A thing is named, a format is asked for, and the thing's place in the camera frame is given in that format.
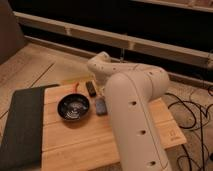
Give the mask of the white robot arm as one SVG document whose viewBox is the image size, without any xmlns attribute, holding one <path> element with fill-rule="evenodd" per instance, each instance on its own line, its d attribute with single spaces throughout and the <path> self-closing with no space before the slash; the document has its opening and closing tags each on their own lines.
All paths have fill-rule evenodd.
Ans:
<svg viewBox="0 0 213 171">
<path fill-rule="evenodd" d="M 105 52 L 87 67 L 104 86 L 123 171 L 172 171 L 149 110 L 149 102 L 168 89 L 167 72 L 147 64 L 113 63 Z"/>
</svg>

